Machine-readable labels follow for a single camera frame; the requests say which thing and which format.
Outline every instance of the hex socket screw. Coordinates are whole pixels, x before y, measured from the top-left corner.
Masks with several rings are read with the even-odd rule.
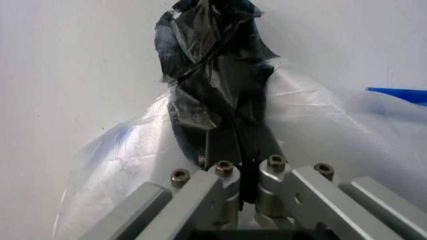
[[[332,181],[332,179],[334,178],[335,170],[329,164],[317,163],[316,165],[314,165],[314,170],[318,171],[323,177],[325,177],[329,181]]]
[[[285,165],[287,161],[281,155],[271,155],[267,159],[267,166],[276,173],[283,172],[285,170]]]
[[[220,177],[230,177],[233,174],[233,163],[231,161],[221,160],[216,163],[215,174]]]
[[[170,175],[170,182],[175,188],[182,188],[190,180],[190,173],[186,169],[179,168]]]

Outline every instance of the white wall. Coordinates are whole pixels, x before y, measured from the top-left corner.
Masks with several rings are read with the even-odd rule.
[[[254,0],[267,46],[321,83],[427,89],[426,0]]]
[[[0,0],[2,239],[49,239],[73,153],[166,88],[153,38],[173,2]],[[425,0],[254,3],[265,43],[322,83],[427,89]]]

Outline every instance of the black plastic bag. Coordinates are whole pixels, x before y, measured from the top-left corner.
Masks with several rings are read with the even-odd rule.
[[[274,71],[266,60],[277,55],[258,34],[254,18],[261,15],[248,0],[181,0],[155,27],[178,144],[202,168],[220,160],[238,166],[240,195],[251,203],[258,163],[280,152],[263,123],[264,88]],[[251,139],[260,131],[272,140],[268,150]]]

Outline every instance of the blue plastic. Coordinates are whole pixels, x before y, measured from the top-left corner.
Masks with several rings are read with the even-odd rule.
[[[380,88],[380,87],[367,87],[366,90],[391,95],[414,104],[427,106],[427,90]]]

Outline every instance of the transparent plastic bag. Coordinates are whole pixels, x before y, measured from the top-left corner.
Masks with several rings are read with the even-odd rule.
[[[289,163],[328,163],[343,181],[370,176],[426,211],[426,108],[378,92],[327,89],[288,67],[268,80],[265,121]],[[177,166],[198,169],[177,144],[169,97],[76,156],[54,239],[78,239],[146,181],[167,187]]]
[[[427,108],[378,92],[327,89],[289,66],[268,80],[266,122],[292,167],[325,162],[369,176],[427,211]]]

